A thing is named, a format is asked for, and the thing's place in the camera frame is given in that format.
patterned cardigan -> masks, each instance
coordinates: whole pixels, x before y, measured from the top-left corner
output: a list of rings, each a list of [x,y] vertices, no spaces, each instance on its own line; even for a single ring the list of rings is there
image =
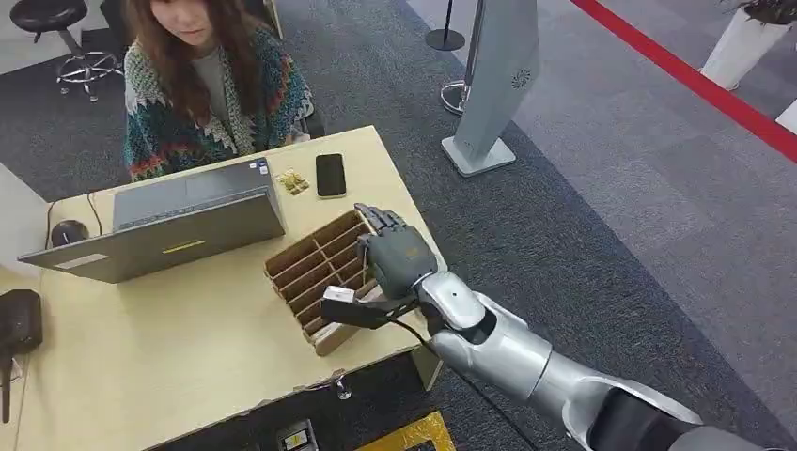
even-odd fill
[[[142,48],[138,43],[130,47],[125,56],[127,132],[123,154],[133,181],[286,144],[296,120],[312,113],[310,90],[293,60],[268,31],[256,30],[252,47],[265,99],[264,107],[251,116],[241,112],[232,69],[221,49],[229,130],[212,113],[206,126],[178,115]]]

laptop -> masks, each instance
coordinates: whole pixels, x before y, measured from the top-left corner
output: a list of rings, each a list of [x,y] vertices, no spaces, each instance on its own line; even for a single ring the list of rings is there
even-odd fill
[[[260,158],[121,191],[112,233],[18,259],[115,284],[284,234]]]

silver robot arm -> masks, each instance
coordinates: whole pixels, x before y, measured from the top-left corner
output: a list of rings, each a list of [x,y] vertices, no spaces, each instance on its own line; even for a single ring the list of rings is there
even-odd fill
[[[430,344],[449,365],[532,405],[585,450],[759,451],[656,390],[580,365],[451,272],[416,285],[422,308],[445,324]]]
[[[438,272],[421,235],[394,212],[355,207],[376,231],[361,237],[360,247],[385,296],[396,305],[420,302],[430,345],[440,358],[545,412],[585,450],[763,449],[703,426],[696,413],[646,385],[603,374],[557,353],[525,321],[471,290],[454,273]],[[370,328],[387,322],[379,314],[370,316],[371,309],[364,306],[351,315],[335,311],[334,303],[322,303],[322,312],[327,307],[338,322]],[[394,307],[386,305],[385,311]]]

computer mouse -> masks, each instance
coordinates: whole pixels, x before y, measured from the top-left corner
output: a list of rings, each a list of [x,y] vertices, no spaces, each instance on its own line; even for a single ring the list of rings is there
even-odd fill
[[[88,229],[80,221],[69,219],[61,221],[53,227],[50,233],[50,240],[53,241],[53,247],[63,246],[64,244],[71,244],[73,242],[83,241],[88,238]]]

long brown hair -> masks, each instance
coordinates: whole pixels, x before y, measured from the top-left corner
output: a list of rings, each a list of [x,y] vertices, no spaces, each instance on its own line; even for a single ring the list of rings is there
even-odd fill
[[[158,72],[161,87],[172,106],[185,118],[207,125],[211,119],[210,93],[191,64],[193,49],[155,19],[150,2],[128,0],[127,17],[134,37]],[[250,35],[257,22],[247,16],[238,0],[204,0],[213,32],[224,47],[242,112],[254,114],[259,106],[258,67]]]

